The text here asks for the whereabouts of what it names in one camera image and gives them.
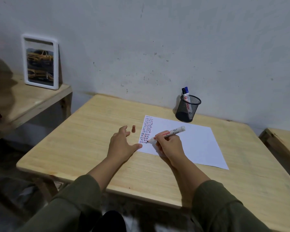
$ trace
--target olive green sleeve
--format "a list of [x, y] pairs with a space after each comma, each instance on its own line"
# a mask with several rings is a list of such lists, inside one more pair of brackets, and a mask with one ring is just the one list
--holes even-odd
[[101, 190], [96, 180], [83, 175], [60, 191], [19, 232], [89, 231], [101, 217]]
[[202, 183], [195, 191], [191, 218], [203, 231], [271, 231], [214, 180]]

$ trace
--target white wall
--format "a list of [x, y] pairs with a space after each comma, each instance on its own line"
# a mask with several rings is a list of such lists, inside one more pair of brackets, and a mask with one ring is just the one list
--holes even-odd
[[290, 0], [0, 0], [14, 72], [24, 32], [58, 39], [73, 110], [91, 92], [173, 108], [188, 86], [197, 113], [290, 130]]

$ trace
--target photo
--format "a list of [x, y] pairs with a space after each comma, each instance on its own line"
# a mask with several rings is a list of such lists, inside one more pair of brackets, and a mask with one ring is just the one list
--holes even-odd
[[28, 80], [54, 86], [53, 44], [34, 39], [25, 39]]

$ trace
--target picture frame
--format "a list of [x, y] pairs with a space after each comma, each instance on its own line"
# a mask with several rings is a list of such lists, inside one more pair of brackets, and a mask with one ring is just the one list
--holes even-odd
[[27, 85], [59, 88], [59, 46], [54, 38], [23, 34], [23, 69]]

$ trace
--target sheet of paper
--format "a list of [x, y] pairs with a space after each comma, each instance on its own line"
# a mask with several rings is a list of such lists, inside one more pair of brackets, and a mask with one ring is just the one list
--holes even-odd
[[155, 144], [149, 144], [147, 140], [157, 133], [181, 126], [185, 126], [186, 131], [177, 135], [181, 138], [184, 152], [189, 160], [195, 164], [229, 169], [210, 127], [187, 124], [180, 121], [145, 116], [139, 139], [139, 143], [142, 143], [143, 147], [138, 151], [161, 156]]

